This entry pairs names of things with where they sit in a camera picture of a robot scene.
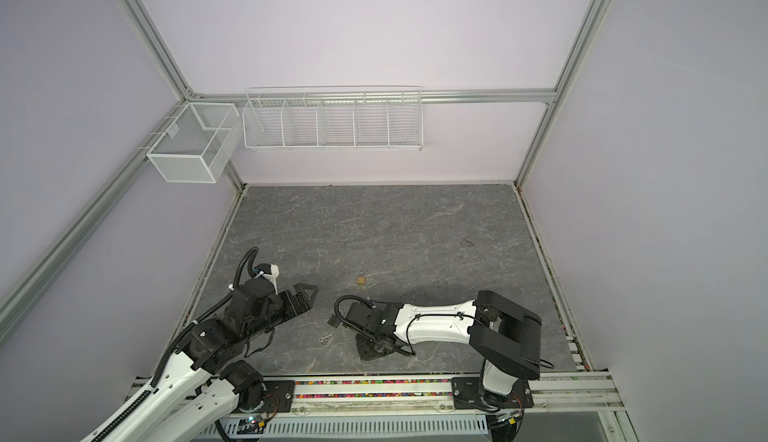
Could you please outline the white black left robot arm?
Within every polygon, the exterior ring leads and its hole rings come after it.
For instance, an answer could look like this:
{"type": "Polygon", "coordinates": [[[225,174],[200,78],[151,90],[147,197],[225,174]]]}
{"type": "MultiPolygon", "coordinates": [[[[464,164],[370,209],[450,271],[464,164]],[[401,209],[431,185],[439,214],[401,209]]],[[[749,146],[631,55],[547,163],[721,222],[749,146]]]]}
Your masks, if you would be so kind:
{"type": "Polygon", "coordinates": [[[265,424],[280,410],[263,375],[245,359],[251,341],[314,305],[318,287],[279,290],[279,268],[239,262],[227,294],[170,342],[149,380],[94,431],[88,441],[191,441],[237,410],[265,424]]]}

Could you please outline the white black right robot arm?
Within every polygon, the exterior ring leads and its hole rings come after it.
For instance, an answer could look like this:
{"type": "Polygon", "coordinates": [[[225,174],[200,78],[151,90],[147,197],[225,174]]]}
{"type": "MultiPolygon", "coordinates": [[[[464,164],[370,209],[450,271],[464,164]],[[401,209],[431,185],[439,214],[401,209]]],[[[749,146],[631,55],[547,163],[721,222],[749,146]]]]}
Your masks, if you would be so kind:
{"type": "Polygon", "coordinates": [[[421,343],[466,345],[482,356],[475,379],[458,378],[454,401],[486,413],[533,406],[529,382],[551,365],[541,358],[543,321],[533,311],[490,291],[442,306],[384,302],[357,295],[339,297],[328,320],[355,332],[363,361],[391,354],[416,355],[421,343]]]}

